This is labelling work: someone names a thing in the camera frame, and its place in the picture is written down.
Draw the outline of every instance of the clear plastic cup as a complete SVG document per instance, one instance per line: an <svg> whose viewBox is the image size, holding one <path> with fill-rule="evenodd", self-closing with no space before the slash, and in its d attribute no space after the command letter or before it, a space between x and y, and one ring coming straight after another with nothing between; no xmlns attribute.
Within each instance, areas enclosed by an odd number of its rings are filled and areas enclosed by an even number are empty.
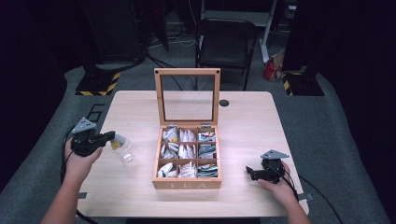
<svg viewBox="0 0 396 224"><path fill-rule="evenodd" d="M116 134L114 140L111 140L111 147L113 148L113 152L120 158L122 162L128 163L134 159L131 141L129 138L120 134Z"/></svg>

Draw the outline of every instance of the wooden table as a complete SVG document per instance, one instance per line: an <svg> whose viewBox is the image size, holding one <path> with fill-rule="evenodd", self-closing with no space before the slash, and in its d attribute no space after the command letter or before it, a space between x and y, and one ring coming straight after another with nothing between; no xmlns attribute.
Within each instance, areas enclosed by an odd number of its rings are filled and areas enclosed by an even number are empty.
<svg viewBox="0 0 396 224"><path fill-rule="evenodd" d="M283 208L252 181L246 166L262 169L261 154L290 155L272 95L221 91L230 105L219 107L220 189L155 189L151 178L160 128L156 91L118 91L101 133L116 131L132 142L134 160L122 163L109 143L80 192L78 210L88 217L281 217ZM302 193L292 156L283 159ZM306 213L306 201L300 201Z"/></svg>

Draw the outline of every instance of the black chair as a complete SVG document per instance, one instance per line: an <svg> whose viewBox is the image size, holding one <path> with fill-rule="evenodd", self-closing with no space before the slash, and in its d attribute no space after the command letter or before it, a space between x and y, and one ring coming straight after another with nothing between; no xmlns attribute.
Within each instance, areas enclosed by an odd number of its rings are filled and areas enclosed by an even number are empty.
<svg viewBox="0 0 396 224"><path fill-rule="evenodd" d="M259 33L250 21L202 19L195 27L195 67L239 69L236 76L221 70L221 83L241 85L245 91Z"/></svg>

